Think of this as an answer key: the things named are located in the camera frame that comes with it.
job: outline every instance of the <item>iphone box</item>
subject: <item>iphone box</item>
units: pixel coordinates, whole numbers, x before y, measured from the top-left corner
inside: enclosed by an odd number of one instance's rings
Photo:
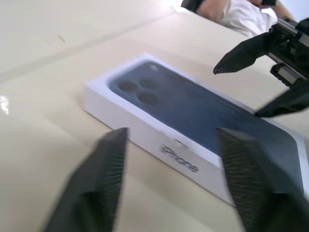
[[[215,128],[249,133],[307,196],[303,136],[149,54],[88,81],[84,109],[114,130],[130,128],[133,143],[229,204]]]

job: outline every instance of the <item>table surface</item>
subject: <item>table surface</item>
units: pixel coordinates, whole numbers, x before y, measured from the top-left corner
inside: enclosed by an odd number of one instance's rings
[[[269,73],[270,59],[260,58],[236,74],[212,74],[220,58],[244,39],[182,12],[3,81],[0,94],[9,99],[11,108],[8,115],[1,115],[3,128],[8,129],[1,130],[5,155],[0,159],[11,166],[6,165],[0,175],[5,186],[0,204],[7,206],[0,210],[1,231],[39,231],[68,173],[110,131],[82,110],[85,81],[148,52],[257,108],[285,89]],[[276,120],[308,136],[309,125],[303,123],[307,114]],[[11,127],[16,130],[8,132]],[[14,147],[21,142],[22,146]],[[117,231],[241,231],[233,207],[134,144],[127,155]]]
[[[179,1],[3,0],[0,79],[174,14],[172,6]]]

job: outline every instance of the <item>robotic arm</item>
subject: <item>robotic arm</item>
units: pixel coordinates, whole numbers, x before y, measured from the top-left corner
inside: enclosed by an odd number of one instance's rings
[[[271,73],[289,90],[256,112],[274,117],[309,107],[309,18],[297,23],[280,18],[267,33],[248,39],[227,53],[213,70],[214,74],[235,73],[267,55],[277,64]]]

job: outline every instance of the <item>blue phone back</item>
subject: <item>blue phone back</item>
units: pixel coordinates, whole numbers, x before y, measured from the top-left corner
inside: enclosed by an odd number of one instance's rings
[[[218,127],[256,138],[278,165],[298,176],[294,179],[302,187],[297,144],[290,134],[174,71],[145,62],[113,79],[110,89],[217,155]]]

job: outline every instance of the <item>person's arm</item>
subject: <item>person's arm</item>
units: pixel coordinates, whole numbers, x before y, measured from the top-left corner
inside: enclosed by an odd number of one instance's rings
[[[278,18],[287,16],[290,19],[296,21],[291,12],[283,5],[281,1],[278,2],[277,6],[273,6],[272,9]]]
[[[230,0],[205,0],[197,9],[197,14],[211,21],[219,22]]]

